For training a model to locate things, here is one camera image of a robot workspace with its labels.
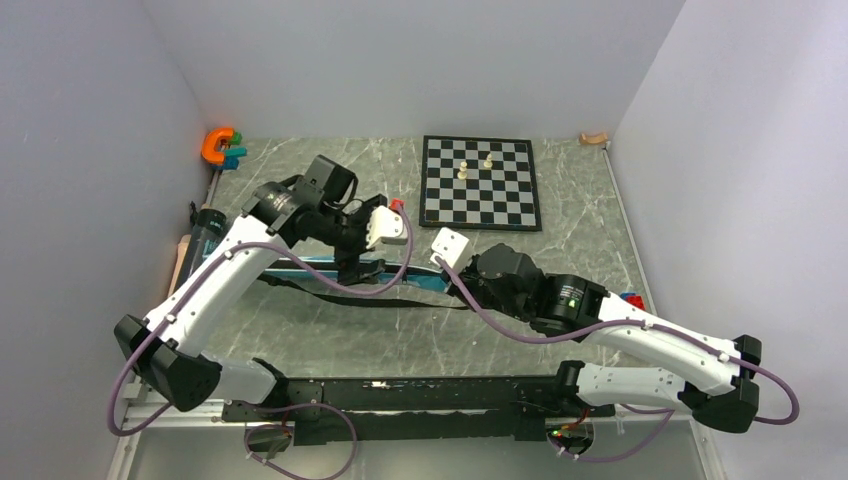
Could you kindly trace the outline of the black shuttlecock tube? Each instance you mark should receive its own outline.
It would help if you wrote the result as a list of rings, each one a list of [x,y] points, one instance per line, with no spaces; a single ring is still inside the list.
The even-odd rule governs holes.
[[[176,286],[180,287],[212,254],[226,233],[226,215],[213,208],[195,210],[191,217],[192,229],[180,266]]]

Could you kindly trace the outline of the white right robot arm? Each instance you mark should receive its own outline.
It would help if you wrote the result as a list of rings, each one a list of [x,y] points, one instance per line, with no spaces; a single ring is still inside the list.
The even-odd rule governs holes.
[[[550,392],[564,415],[608,404],[655,406],[688,412],[726,433],[747,432],[757,417],[760,389],[744,365],[760,360],[761,343],[753,337],[730,340],[680,327],[580,276],[546,274],[503,243],[481,255],[433,247],[431,261],[449,280],[450,295],[528,324],[532,344],[565,337],[647,362],[645,368],[563,362]]]

